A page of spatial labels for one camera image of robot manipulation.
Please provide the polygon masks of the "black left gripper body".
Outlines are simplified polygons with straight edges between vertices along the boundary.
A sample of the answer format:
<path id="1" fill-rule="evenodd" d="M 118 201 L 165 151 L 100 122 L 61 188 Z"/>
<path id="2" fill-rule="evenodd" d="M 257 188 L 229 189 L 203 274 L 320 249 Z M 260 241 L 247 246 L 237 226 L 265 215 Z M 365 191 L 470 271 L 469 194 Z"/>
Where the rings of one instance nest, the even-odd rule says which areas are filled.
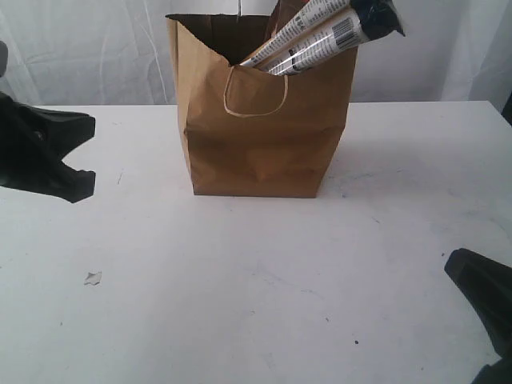
<path id="1" fill-rule="evenodd" d="M 29 192 L 63 192 L 46 144 L 50 125 L 64 113 L 16 102 L 1 93 L 1 186 Z"/>

